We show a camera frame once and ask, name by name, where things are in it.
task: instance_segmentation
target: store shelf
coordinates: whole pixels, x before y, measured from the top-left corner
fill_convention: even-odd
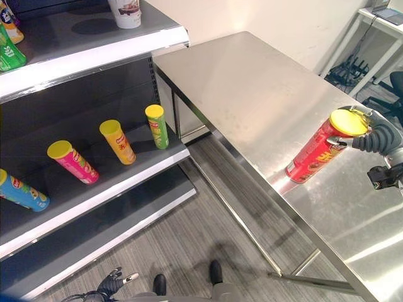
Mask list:
[[[67,11],[24,21],[25,39],[18,48],[28,65],[0,75],[0,103],[97,72],[100,66],[180,43],[186,30],[145,1],[142,24],[117,27],[108,5]]]
[[[122,165],[106,141],[81,152],[100,174],[96,184],[83,184],[56,163],[22,179],[28,184],[35,184],[38,179],[43,181],[46,185],[43,191],[50,196],[50,204],[44,211],[34,213],[10,201],[1,201],[0,258],[35,243],[189,156],[188,149],[170,129],[169,147],[165,150],[156,148],[147,125],[126,135],[137,155],[132,165]]]
[[[1,291],[34,298],[195,193],[181,169],[170,168],[1,262]]]

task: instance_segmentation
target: cable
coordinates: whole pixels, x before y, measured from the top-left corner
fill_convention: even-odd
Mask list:
[[[368,32],[370,31],[372,25],[374,24],[375,20],[378,18],[378,16],[374,16],[371,20],[371,23],[369,25],[369,27],[366,29],[366,31],[364,32],[363,36],[361,37],[361,39],[358,41],[357,45],[355,46],[355,48],[353,49],[351,55],[348,57],[347,61],[346,61],[346,65],[344,66],[344,69],[347,69],[345,75],[342,76],[342,85],[344,85],[344,92],[347,91],[347,86],[351,86],[349,84],[349,78],[351,76],[351,69],[354,67],[356,58],[358,58],[358,53],[361,50],[361,46],[363,44],[363,42],[365,41],[365,38],[368,34]]]
[[[355,100],[357,101],[357,102],[360,102],[359,100],[358,100],[358,95],[359,95],[359,91],[357,92],[357,94],[355,95]]]

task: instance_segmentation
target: blue pringles can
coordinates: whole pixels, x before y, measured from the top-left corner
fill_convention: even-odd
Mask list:
[[[50,201],[48,196],[9,175],[3,169],[0,169],[0,197],[34,212],[43,211]]]

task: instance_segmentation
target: green bottle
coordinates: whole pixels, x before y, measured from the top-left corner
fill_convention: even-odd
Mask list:
[[[13,44],[3,24],[0,23],[0,71],[24,66],[25,62],[25,56]]]

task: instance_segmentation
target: yellow lid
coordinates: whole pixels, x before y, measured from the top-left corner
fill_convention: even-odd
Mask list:
[[[336,130],[352,137],[358,137],[368,131],[366,121],[360,115],[350,110],[334,110],[330,114],[329,121]]]
[[[72,150],[73,146],[67,140],[58,140],[49,146],[47,153],[51,159],[62,159]]]
[[[2,184],[4,184],[4,182],[6,181],[6,179],[7,179],[7,172],[4,171],[3,169],[0,169],[0,186],[1,186]]]
[[[145,109],[145,115],[149,118],[159,118],[164,115],[164,108],[159,105],[150,105]]]
[[[117,120],[107,120],[100,124],[99,130],[102,135],[108,136],[120,131],[120,123]]]

